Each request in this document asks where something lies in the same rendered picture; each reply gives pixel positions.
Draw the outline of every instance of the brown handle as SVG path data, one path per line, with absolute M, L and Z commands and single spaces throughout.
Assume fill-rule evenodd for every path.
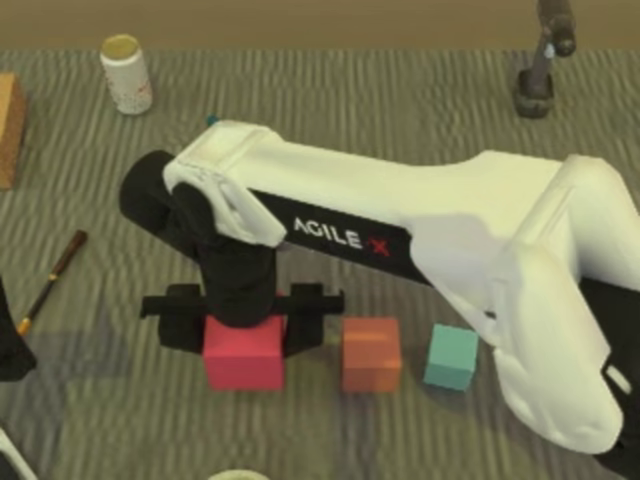
M 56 266 L 53 267 L 53 270 L 51 270 L 51 275 L 55 277 L 62 275 L 62 272 L 65 271 L 65 269 L 69 265 L 69 262 L 71 261 L 73 256 L 76 254 L 78 250 L 80 250 L 80 247 L 82 247 L 82 245 L 84 245 L 84 243 L 87 241 L 87 238 L 88 238 L 87 232 L 83 230 L 78 230 L 75 233 L 75 235 L 69 242 L 69 245 L 67 245 L 67 248 L 65 249 L 64 253 L 60 257 L 60 260 L 58 260 L 58 263 L 56 263 Z

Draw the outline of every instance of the orange cube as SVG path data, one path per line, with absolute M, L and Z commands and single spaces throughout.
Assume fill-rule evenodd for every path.
M 402 370 L 398 321 L 393 317 L 347 317 L 342 328 L 342 389 L 395 390 Z
M 27 101 L 13 73 L 0 73 L 0 190 L 13 187 Z

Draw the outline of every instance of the green cube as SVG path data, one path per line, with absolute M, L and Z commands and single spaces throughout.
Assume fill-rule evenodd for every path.
M 476 370 L 478 335 L 472 330 L 436 325 L 423 381 L 427 385 L 465 391 Z

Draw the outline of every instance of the gold lid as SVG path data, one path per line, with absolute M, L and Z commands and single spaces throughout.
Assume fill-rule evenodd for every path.
M 126 60 L 140 49 L 140 43 L 131 35 L 114 35 L 102 42 L 100 53 L 109 60 Z

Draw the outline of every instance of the gray wood grain surface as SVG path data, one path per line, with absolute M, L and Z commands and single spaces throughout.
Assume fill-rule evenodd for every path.
M 510 104 L 525 59 L 153 52 L 155 106 L 126 118 L 108 98 L 95 53 L 0 51 L 0 70 L 17 72 L 30 98 L 18 184 L 0 194 L 0 273 L 16 319 L 75 229 L 90 236 L 29 337 L 40 368 L 0 386 L 0 423 L 41 478 L 205 480 L 250 468 L 272 480 L 613 479 L 514 419 L 484 346 L 468 393 L 421 385 L 433 324 L 463 326 L 427 288 L 302 250 L 281 257 L 283 288 L 323 281 L 346 291 L 350 314 L 400 319 L 406 365 L 389 395 L 341 394 L 336 318 L 327 345 L 293 358 L 286 389 L 270 394 L 210 391 L 201 360 L 161 349 L 155 321 L 137 318 L 143 295 L 198 273 L 121 218 L 119 183 L 142 154 L 178 152 L 210 113 L 415 165 L 484 149 L 588 154 L 640 188 L 640 55 L 581 52 L 559 63 L 556 110 L 538 122 L 517 118 Z

